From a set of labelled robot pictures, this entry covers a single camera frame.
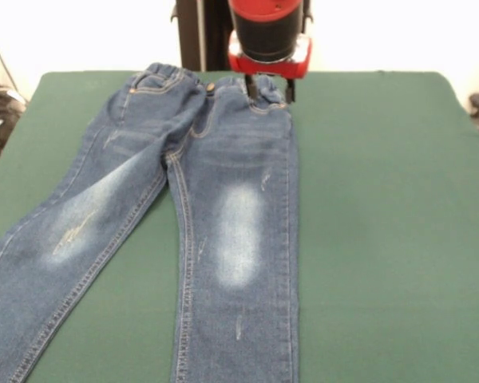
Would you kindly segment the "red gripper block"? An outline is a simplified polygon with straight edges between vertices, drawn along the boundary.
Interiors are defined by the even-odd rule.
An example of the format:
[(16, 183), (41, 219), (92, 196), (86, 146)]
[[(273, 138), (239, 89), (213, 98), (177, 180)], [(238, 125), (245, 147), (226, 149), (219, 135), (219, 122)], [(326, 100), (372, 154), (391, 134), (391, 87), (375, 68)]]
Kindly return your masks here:
[(237, 33), (232, 32), (228, 44), (228, 60), (232, 70), (243, 73), (247, 95), (250, 99), (257, 98), (257, 86), (253, 75), (270, 74), (287, 79), (285, 98), (288, 104), (295, 101), (295, 79), (306, 76), (310, 64), (312, 39), (306, 34), (300, 34), (296, 39), (295, 50), (291, 56), (273, 62), (255, 61), (242, 50)]

